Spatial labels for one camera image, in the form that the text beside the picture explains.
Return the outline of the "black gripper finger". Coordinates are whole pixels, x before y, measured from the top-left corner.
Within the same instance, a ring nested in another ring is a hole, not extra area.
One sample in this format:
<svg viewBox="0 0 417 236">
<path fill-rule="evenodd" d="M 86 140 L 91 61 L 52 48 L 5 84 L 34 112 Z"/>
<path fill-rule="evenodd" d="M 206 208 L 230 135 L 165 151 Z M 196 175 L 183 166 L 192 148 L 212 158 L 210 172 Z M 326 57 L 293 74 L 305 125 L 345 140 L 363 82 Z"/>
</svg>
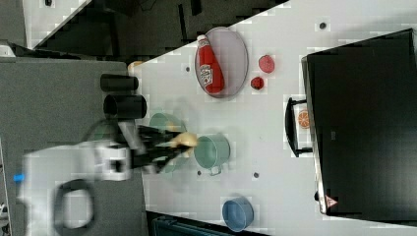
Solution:
<svg viewBox="0 0 417 236">
<path fill-rule="evenodd" d="M 171 161 L 189 150 L 189 147 L 154 147 L 144 152 L 132 150 L 131 167 L 151 166 L 155 172 L 161 172 Z"/>
<path fill-rule="evenodd" d="M 142 139 L 151 142 L 169 142 L 170 140 L 180 135 L 180 132 L 160 130 L 157 128 L 147 126 L 140 126 L 138 128 L 138 133 Z"/>
</svg>

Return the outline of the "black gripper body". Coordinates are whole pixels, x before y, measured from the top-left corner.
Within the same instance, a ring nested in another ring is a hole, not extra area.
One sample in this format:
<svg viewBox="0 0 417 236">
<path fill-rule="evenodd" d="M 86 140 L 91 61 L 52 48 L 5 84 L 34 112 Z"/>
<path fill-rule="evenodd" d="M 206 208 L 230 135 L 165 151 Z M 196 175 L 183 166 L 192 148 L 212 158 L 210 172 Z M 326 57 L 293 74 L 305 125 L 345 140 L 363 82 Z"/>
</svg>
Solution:
<svg viewBox="0 0 417 236">
<path fill-rule="evenodd" d="M 94 149 L 100 180 L 126 181 L 133 175 L 133 157 L 145 152 L 137 126 L 131 121 L 104 121 L 94 131 Z"/>
</svg>

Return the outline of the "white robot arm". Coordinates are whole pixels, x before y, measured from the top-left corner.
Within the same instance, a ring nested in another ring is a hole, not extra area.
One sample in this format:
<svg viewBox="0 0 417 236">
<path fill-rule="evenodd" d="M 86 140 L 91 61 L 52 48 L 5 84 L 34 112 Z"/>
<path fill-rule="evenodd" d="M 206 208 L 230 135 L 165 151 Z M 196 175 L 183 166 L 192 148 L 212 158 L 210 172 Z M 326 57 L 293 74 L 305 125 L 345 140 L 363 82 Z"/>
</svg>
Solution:
<svg viewBox="0 0 417 236">
<path fill-rule="evenodd" d="M 103 136 L 91 131 L 74 145 L 24 155 L 18 198 L 28 209 L 25 236 L 84 236 L 95 226 L 97 182 L 126 182 L 133 171 L 155 173 L 198 145 L 195 134 L 133 122 L 105 123 Z"/>
</svg>

